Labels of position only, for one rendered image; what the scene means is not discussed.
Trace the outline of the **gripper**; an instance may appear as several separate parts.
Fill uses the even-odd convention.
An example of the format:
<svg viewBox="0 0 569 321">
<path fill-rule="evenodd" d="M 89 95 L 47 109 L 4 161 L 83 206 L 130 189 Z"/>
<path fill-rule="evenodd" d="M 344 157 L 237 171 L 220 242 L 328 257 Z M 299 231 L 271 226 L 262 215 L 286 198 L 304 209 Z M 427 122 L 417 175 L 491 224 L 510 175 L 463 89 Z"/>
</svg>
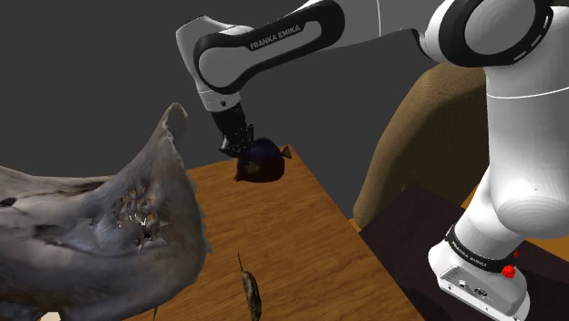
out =
<svg viewBox="0 0 569 321">
<path fill-rule="evenodd" d="M 249 124 L 242 105 L 211 113 L 215 125 L 222 134 L 219 151 L 228 157 L 242 157 L 250 151 L 253 140 L 253 125 Z"/>
</svg>

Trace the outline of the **dark blue brown fish figure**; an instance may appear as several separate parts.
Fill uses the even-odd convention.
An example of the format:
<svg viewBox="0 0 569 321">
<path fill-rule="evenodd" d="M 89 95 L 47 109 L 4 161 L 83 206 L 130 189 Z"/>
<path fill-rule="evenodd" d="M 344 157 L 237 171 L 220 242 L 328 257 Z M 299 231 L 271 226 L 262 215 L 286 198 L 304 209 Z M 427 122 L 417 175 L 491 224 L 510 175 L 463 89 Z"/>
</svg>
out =
<svg viewBox="0 0 569 321">
<path fill-rule="evenodd" d="M 285 159 L 291 159 L 289 146 L 280 149 L 268 138 L 259 138 L 251 143 L 250 150 L 240 156 L 236 165 L 235 181 L 278 181 L 285 173 Z"/>
</svg>

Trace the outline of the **thin brown feather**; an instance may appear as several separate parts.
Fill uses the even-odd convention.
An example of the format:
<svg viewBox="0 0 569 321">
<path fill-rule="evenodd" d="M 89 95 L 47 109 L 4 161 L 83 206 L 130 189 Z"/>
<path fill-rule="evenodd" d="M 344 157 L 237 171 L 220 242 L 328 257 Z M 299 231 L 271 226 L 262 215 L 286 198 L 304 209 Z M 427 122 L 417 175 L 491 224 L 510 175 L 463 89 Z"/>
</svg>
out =
<svg viewBox="0 0 569 321">
<path fill-rule="evenodd" d="M 237 254 L 238 261 L 241 269 L 241 276 L 243 282 L 243 289 L 246 296 L 249 312 L 251 314 L 251 321 L 260 321 L 262 314 L 262 301 L 259 293 L 258 284 L 254 275 L 243 269 L 240 254 Z"/>
</svg>

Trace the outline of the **grey animal skull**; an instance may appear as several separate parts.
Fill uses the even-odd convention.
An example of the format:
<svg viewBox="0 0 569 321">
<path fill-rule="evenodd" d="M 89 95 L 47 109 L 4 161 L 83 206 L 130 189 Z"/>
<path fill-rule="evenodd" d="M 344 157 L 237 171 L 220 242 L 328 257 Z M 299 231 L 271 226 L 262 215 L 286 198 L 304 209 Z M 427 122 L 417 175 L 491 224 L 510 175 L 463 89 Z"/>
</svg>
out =
<svg viewBox="0 0 569 321">
<path fill-rule="evenodd" d="M 0 166 L 0 321 L 123 321 L 196 282 L 212 247 L 178 152 L 170 105 L 112 176 L 36 176 Z"/>
</svg>

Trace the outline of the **tan upholstered chair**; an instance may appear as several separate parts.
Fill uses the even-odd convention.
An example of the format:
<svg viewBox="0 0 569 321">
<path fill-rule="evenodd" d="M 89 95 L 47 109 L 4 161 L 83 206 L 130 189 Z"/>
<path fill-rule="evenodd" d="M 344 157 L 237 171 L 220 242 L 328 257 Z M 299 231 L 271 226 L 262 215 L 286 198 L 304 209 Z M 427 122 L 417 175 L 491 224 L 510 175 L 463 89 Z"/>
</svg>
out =
<svg viewBox="0 0 569 321">
<path fill-rule="evenodd" d="M 438 64 L 410 88 L 381 134 L 353 207 L 366 227 L 415 183 L 461 205 L 489 164 L 486 77 Z"/>
</svg>

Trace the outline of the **dark robot stand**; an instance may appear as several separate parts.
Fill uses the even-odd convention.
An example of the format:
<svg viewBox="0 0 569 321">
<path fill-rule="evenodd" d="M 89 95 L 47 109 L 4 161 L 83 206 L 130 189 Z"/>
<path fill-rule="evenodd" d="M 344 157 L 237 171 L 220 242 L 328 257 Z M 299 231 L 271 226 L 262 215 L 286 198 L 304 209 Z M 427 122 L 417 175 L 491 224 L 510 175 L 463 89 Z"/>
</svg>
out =
<svg viewBox="0 0 569 321">
<path fill-rule="evenodd" d="M 429 267 L 430 247 L 462 213 L 460 206 L 411 184 L 360 232 L 425 321 L 492 321 L 444 293 Z M 526 321 L 569 321 L 569 262 L 525 241 L 517 266 L 531 299 Z"/>
</svg>

